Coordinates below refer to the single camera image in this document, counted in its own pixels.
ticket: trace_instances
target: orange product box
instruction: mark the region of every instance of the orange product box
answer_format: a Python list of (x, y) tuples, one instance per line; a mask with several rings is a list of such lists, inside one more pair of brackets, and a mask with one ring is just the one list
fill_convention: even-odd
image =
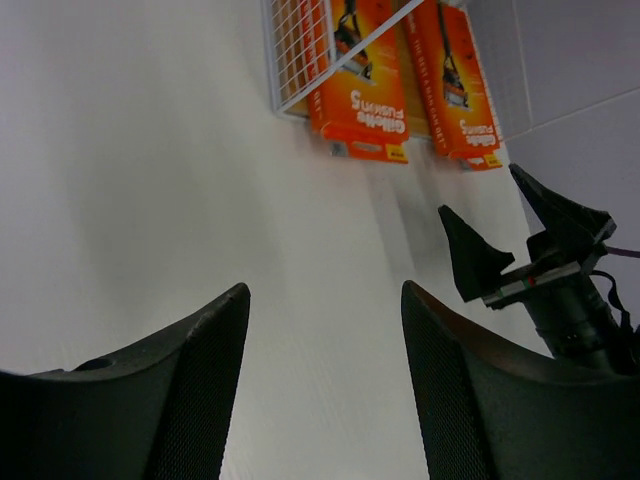
[[(331, 0), (334, 31), (326, 31), (322, 0), (299, 0), (309, 81), (329, 66), (329, 35), (339, 59), (392, 15), (391, 0)], [(307, 97), (311, 128), (331, 152), (407, 163), (409, 138), (393, 29), (358, 52)]]
[(465, 12), (425, 0), (404, 18), (436, 153), (472, 170), (501, 167), (500, 141)]

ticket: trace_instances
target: white wall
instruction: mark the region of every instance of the white wall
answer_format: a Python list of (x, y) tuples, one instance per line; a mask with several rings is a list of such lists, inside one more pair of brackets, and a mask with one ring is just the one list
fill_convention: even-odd
[(273, 116), (253, 0), (0, 2), (0, 368), (73, 368), (253, 292), (223, 478), (424, 480), (400, 324), (461, 303), (436, 207), (520, 254), (506, 170), (332, 159)]
[[(618, 225), (609, 244), (640, 250), (640, 2), (472, 0), (469, 14), (511, 159), (608, 210)], [(640, 264), (600, 266), (637, 324)]]

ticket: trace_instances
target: black mesh cover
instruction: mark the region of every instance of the black mesh cover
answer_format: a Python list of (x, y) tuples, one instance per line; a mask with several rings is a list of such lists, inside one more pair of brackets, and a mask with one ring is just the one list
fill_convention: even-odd
[(216, 479), (249, 316), (237, 285), (72, 372), (0, 372), (0, 479)]
[(402, 317), (432, 479), (640, 479), (639, 376), (531, 352), (409, 282)]
[(229, 302), (222, 311), (205, 313), (189, 334), (169, 390), (148, 478), (220, 476), (247, 331), (247, 323), (238, 319), (248, 314), (248, 297)]
[(405, 284), (402, 324), (432, 480), (495, 478), (460, 345)]

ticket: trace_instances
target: gillette logo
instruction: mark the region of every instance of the gillette logo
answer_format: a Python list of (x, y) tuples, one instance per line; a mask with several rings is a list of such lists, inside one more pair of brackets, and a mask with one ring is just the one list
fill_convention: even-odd
[(460, 120), (460, 129), (465, 136), (465, 140), (469, 145), (478, 147), (490, 147), (497, 143), (496, 136), (494, 135), (493, 126), (491, 125), (474, 125), (467, 126), (465, 120)]
[(361, 100), (360, 90), (351, 91), (351, 108), (358, 113), (356, 119), (368, 128), (380, 127), (383, 132), (404, 133), (404, 110), (396, 110), (389, 105)]

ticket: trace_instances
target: black plastic part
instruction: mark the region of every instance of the black plastic part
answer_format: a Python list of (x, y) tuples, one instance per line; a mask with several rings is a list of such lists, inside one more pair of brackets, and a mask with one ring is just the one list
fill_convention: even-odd
[(432, 480), (640, 478), (640, 377), (533, 353), (411, 282), (402, 323)]
[(515, 164), (509, 170), (554, 244), (567, 256), (580, 260), (616, 230), (609, 213), (580, 205), (549, 190)]
[(549, 232), (543, 230), (527, 239), (527, 251), (532, 262), (542, 259), (557, 250)]
[(451, 208), (438, 209), (449, 239), (453, 279), (465, 302), (491, 293), (500, 282), (500, 272), (514, 262), (513, 254), (489, 245)]
[(0, 478), (218, 478), (249, 299), (237, 285), (72, 372), (0, 372)]
[(522, 303), (555, 358), (622, 375), (640, 373), (632, 345), (588, 276), (536, 290)]

